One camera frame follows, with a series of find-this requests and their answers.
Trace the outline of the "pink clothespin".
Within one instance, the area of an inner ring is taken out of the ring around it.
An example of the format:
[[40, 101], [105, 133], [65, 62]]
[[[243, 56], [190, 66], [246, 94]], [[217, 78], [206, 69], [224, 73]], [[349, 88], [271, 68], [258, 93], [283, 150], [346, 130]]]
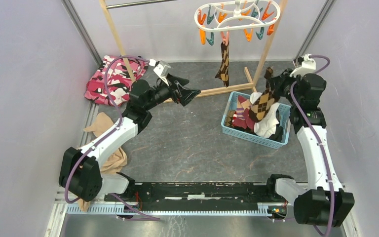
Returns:
[[221, 32], [222, 44], [228, 45], [229, 43], [229, 31]]

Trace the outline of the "brown argyle sock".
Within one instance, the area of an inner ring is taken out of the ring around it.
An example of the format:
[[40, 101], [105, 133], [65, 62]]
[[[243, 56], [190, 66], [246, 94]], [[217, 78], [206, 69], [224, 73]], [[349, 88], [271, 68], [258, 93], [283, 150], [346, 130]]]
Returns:
[[229, 45], [226, 45], [224, 42], [221, 43], [221, 65], [219, 67], [218, 72], [215, 75], [215, 78], [220, 79], [224, 87], [229, 86], [229, 74], [228, 74], [228, 68], [229, 68]]
[[271, 106], [280, 100], [280, 96], [275, 95], [274, 89], [271, 88], [269, 80], [273, 76], [273, 69], [267, 67], [264, 78], [266, 79], [265, 91], [254, 101], [250, 110], [249, 118], [253, 122], [260, 122], [268, 114]]

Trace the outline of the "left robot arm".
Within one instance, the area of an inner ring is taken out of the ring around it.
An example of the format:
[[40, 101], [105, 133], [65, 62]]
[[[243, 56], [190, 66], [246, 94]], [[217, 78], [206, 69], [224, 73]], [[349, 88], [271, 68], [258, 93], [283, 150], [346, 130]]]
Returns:
[[188, 83], [189, 80], [171, 74], [166, 81], [158, 79], [155, 87], [143, 79], [134, 82], [121, 118], [89, 144], [64, 152], [59, 185], [84, 201], [111, 193], [130, 201], [135, 196], [135, 187], [129, 184], [131, 178], [118, 173], [103, 174], [100, 169], [116, 150], [147, 127], [152, 119], [150, 109], [167, 99], [186, 106], [201, 93], [199, 89], [187, 88]]

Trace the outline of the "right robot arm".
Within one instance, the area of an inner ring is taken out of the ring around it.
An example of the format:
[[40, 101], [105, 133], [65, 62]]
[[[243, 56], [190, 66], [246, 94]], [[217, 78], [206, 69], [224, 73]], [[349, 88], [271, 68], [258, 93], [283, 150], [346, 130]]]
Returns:
[[307, 188], [288, 175], [271, 175], [265, 195], [271, 201], [281, 198], [292, 204], [299, 224], [339, 227], [355, 204], [353, 193], [339, 181], [327, 144], [327, 123], [319, 108], [327, 82], [319, 75], [295, 75], [286, 69], [268, 79], [275, 94], [290, 103], [290, 122], [299, 140], [307, 170]]

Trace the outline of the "white plastic clip hanger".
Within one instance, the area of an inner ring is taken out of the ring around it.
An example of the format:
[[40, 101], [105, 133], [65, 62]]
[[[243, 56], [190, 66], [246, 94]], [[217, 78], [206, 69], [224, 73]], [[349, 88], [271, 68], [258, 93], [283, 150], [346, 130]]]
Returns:
[[242, 31], [247, 41], [262, 40], [276, 30], [282, 16], [283, 3], [274, 0], [230, 0], [204, 4], [195, 11], [194, 21], [202, 45], [215, 43], [215, 34]]

